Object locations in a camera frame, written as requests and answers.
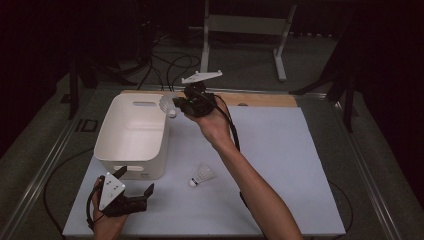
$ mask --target white plastic bin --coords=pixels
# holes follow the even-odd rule
[[[159,108],[162,95],[124,93],[116,96],[106,114],[94,155],[121,179],[157,179],[165,168],[169,127]]]

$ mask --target white shuttlecock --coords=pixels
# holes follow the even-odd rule
[[[177,107],[175,107],[174,101],[172,101],[173,98],[177,98],[177,94],[175,93],[167,93],[162,96],[162,98],[159,101],[159,107],[160,109],[171,118],[174,118],[178,115],[178,113],[181,112],[181,110]]]
[[[190,187],[196,187],[197,184],[210,180],[215,176],[215,173],[208,166],[202,165],[199,170],[197,170],[196,174],[194,174],[194,177],[190,179],[188,185],[190,185]]]

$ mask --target white table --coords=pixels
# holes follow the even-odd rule
[[[285,200],[303,235],[345,233],[333,195],[300,108],[230,107],[241,152]],[[180,114],[170,120],[164,175],[154,181],[123,181],[125,195],[142,195],[155,183],[146,212],[132,214],[122,231],[143,237],[258,236],[239,189],[198,126]],[[217,177],[196,188],[188,181],[201,163]],[[93,157],[63,234],[90,236],[85,204],[95,179],[106,170]]]

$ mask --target black cable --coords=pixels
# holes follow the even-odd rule
[[[150,74],[150,71],[152,70],[153,66],[152,66],[152,58],[150,57],[150,61],[149,61],[149,70],[147,70],[147,73],[144,75],[143,79],[141,79],[141,81],[138,83],[137,85],[137,90],[140,90],[141,85],[144,83],[144,81],[146,81],[147,77]]]
[[[170,62],[170,61],[168,61],[168,60],[166,60],[166,59],[163,59],[163,58],[161,58],[161,57],[159,57],[159,56],[157,56],[157,55],[155,55],[155,54],[152,54],[152,56],[153,57],[155,57],[155,58],[157,58],[157,59],[159,59],[159,60],[161,60],[161,61],[163,61],[163,62],[166,62],[166,63],[168,63],[169,64],[169,66],[168,66],[168,69],[167,69],[167,71],[166,71],[166,82],[167,82],[167,84],[168,84],[168,88],[169,88],[169,90],[170,91],[174,91],[174,83],[175,83],[175,81],[176,80],[178,80],[183,74],[185,74],[190,68],[193,68],[193,67],[196,67],[196,66],[198,66],[199,64],[200,64],[200,58],[199,57],[197,57],[197,56],[193,56],[193,55],[189,55],[189,54],[185,54],[185,53],[183,53],[183,52],[157,52],[157,53],[168,53],[168,54],[183,54],[183,56],[179,56],[179,57],[177,57],[176,59],[174,59],[172,62]],[[189,61],[190,61],[190,63],[187,65],[187,66],[184,66],[184,65],[178,65],[178,64],[176,64],[176,62],[178,62],[179,60],[181,60],[181,59],[184,59],[184,58],[188,58],[189,59]],[[180,73],[178,76],[176,76],[172,81],[170,81],[170,79],[169,79],[169,73],[170,73],[170,71],[171,71],[171,69],[172,69],[172,67],[177,67],[177,68],[183,68],[184,69],[184,71],[182,72],[182,73]]]
[[[63,239],[63,240],[66,240],[66,237],[62,235],[62,232],[63,232],[62,227],[59,225],[59,223],[58,223],[58,222],[56,221],[56,219],[54,218],[54,216],[53,216],[52,212],[50,211],[50,208],[48,207],[48,204],[47,204],[47,188],[48,188],[48,186],[49,186],[49,182],[50,182],[51,178],[53,177],[54,173],[56,173],[56,171],[57,171],[59,168],[61,168],[63,165],[65,165],[65,163],[67,163],[67,162],[69,162],[69,161],[71,161],[71,160],[75,159],[76,157],[79,157],[79,156],[81,156],[81,155],[83,155],[83,154],[85,154],[85,153],[87,153],[87,152],[90,152],[90,151],[92,151],[93,149],[94,149],[94,148],[93,148],[93,147],[91,147],[91,148],[89,148],[89,149],[86,149],[86,150],[84,150],[84,151],[82,151],[82,152],[80,152],[80,153],[78,153],[78,154],[75,154],[75,155],[73,155],[73,156],[71,156],[71,157],[69,157],[69,158],[65,159],[62,163],[60,163],[58,166],[56,166],[56,167],[53,169],[52,173],[51,173],[51,174],[50,174],[50,176],[47,178],[46,184],[44,185],[44,189],[43,189],[43,205],[44,205],[44,208],[46,209],[47,215],[49,216],[50,220],[51,220],[51,221],[53,222],[53,224],[55,225],[56,229],[59,231],[59,234],[61,235],[61,237],[62,237],[62,239]]]
[[[163,86],[162,78],[160,77],[160,71],[159,71],[159,69],[157,69],[157,68],[153,67],[153,63],[152,63],[152,65],[151,65],[151,66],[152,66],[153,71],[155,72],[156,76],[158,77],[158,83],[161,85],[160,90],[161,90],[161,91],[164,91],[165,89],[164,89],[164,86]]]
[[[218,96],[218,95],[214,95],[214,96],[221,99],[221,101],[224,103],[225,109],[227,110],[227,113],[228,113],[228,120],[230,121],[230,129],[231,129],[231,133],[233,134],[234,144],[236,145],[237,149],[240,152],[240,143],[238,140],[237,129],[236,129],[236,126],[234,126],[233,119],[231,118],[230,110],[228,109],[227,104],[225,103],[224,99],[222,99],[221,96]]]
[[[93,199],[94,194],[96,194],[97,191],[99,191],[102,188],[102,185],[97,185],[93,188],[93,190],[90,193],[90,196],[88,196],[87,199],[87,204],[85,207],[85,213],[87,215],[87,223],[88,223],[88,227],[93,230],[94,229],[94,223],[96,223],[97,221],[99,221],[104,214],[102,214],[99,218],[93,220],[93,218],[91,218],[91,210],[90,210],[90,206],[91,206],[91,200]]]
[[[88,63],[89,66],[91,66],[91,68],[93,70],[96,70],[99,73],[105,74],[107,76],[109,76],[110,78],[112,78],[113,80],[117,81],[118,83],[120,83],[121,85],[128,85],[128,86],[135,86],[137,85],[134,82],[131,82],[123,77],[121,77],[119,74],[115,73],[114,71],[110,70],[108,67],[96,62],[94,59],[92,59],[90,56],[88,56],[87,54],[81,53],[82,54],[82,59],[84,61],[84,63]]]
[[[336,187],[342,194],[343,194],[343,196],[346,198],[346,200],[347,200],[347,203],[349,204],[349,209],[350,209],[350,222],[349,222],[349,224],[348,224],[348,226],[347,226],[347,228],[346,228],[346,234],[349,232],[349,230],[352,228],[352,225],[353,225],[353,207],[352,207],[352,203],[350,202],[350,200],[349,200],[349,198],[347,197],[347,195],[346,195],[346,193],[339,187],[339,186],[337,186],[337,184],[335,184],[334,182],[332,182],[332,181],[330,181],[330,180],[328,180],[328,182],[331,184],[331,185],[333,185],[334,187]],[[333,238],[332,240],[336,240],[336,239],[339,239],[339,238],[341,238],[341,237],[343,237],[344,235],[340,235],[340,236],[337,236],[337,237],[335,237],[335,238]]]
[[[129,77],[131,75],[134,75],[143,70],[149,64],[149,59],[150,58],[137,60],[137,66],[125,70],[120,70],[116,72],[116,74],[122,77]]]
[[[180,77],[180,76],[182,76],[184,73],[186,73],[187,71],[188,71],[188,67],[187,68],[185,68],[185,70],[182,72],[182,73],[180,73],[178,76],[176,76],[175,78],[174,78],[174,80],[172,81],[172,84],[169,82],[169,72],[171,71],[171,68],[172,68],[172,66],[175,66],[175,62],[177,62],[178,60],[180,60],[180,59],[183,59],[183,58],[185,58],[186,56],[181,56],[181,57],[178,57],[178,58],[176,58],[176,59],[174,59],[174,61],[172,61],[172,63],[169,65],[169,67],[168,67],[168,70],[166,71],[166,82],[168,83],[168,87],[169,87],[169,90],[170,91],[174,91],[174,82]]]

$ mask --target small white object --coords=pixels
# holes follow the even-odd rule
[[[198,71],[196,71],[196,74],[194,74],[193,76],[185,78],[185,79],[183,78],[182,83],[187,84],[187,83],[200,82],[209,78],[214,78],[219,76],[222,76],[221,70],[218,70],[218,72],[207,72],[207,73],[199,73]]]
[[[216,177],[215,173],[206,165],[200,166],[199,170],[194,174],[193,178],[190,179],[188,185],[190,187],[196,187],[197,184],[210,180]]]
[[[108,172],[105,177],[105,182],[103,183],[103,191],[100,198],[99,210],[103,211],[124,190],[125,185]]]
[[[175,118],[181,110],[175,107],[173,98],[177,98],[177,94],[175,93],[167,93],[163,95],[163,97],[159,101],[160,109],[170,118]]]

